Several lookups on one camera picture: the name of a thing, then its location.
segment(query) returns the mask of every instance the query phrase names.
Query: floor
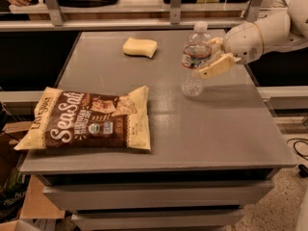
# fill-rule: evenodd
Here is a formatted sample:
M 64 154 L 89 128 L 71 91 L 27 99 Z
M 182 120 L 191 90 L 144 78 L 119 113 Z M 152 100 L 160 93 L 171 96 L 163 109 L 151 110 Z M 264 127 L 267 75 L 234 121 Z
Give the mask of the floor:
M 302 116 L 277 117 L 276 122 L 280 124 L 278 126 L 288 127 L 299 123 L 302 119 Z M 294 131 L 283 131 L 286 141 L 293 138 L 308 139 L 308 133 L 306 133 L 308 131 L 302 127 L 294 126 Z M 293 142 L 288 142 L 291 150 L 293 150 Z M 298 149 L 301 153 L 308 154 L 307 144 L 299 143 Z M 308 167 L 308 161 L 297 157 L 299 164 Z M 301 178 L 298 172 L 298 167 L 280 170 L 273 177 L 275 187 L 257 204 L 245 206 L 244 217 L 234 227 L 227 229 L 232 231 L 295 231 L 300 206 L 308 185 L 308 177 Z

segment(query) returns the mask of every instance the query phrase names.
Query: chip bag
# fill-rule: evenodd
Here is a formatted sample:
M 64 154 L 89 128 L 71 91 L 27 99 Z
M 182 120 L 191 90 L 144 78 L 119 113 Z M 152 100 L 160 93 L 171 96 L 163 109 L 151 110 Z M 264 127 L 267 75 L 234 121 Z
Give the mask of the chip bag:
M 127 95 L 46 88 L 29 132 L 14 148 L 127 147 L 150 150 L 148 87 Z

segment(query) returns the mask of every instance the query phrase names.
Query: yellow sponge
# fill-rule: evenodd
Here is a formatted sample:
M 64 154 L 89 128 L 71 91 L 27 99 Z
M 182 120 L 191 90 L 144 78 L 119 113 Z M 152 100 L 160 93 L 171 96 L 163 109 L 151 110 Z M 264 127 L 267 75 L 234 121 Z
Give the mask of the yellow sponge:
M 123 44 L 123 52 L 127 55 L 152 58 L 157 49 L 157 42 L 152 39 L 128 38 Z

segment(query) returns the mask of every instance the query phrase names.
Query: bottle label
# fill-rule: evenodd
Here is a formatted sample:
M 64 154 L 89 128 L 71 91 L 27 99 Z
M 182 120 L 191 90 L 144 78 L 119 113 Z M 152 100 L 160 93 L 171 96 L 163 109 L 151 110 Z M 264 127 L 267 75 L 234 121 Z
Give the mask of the bottle label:
M 210 60 L 212 48 L 208 45 L 188 45 L 183 50 L 182 65 L 195 69 L 205 65 Z

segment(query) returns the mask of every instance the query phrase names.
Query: clear plastic bottle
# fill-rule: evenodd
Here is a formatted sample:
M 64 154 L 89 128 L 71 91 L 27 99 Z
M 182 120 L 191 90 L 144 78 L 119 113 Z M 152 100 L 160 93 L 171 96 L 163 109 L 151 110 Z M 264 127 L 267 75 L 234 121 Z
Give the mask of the clear plastic bottle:
M 211 58 L 212 47 L 208 44 L 211 36 L 207 30 L 207 22 L 196 22 L 184 44 L 182 66 L 187 73 L 182 91 L 187 96 L 198 96 L 204 89 L 204 80 L 193 74 L 193 71 L 201 68 Z

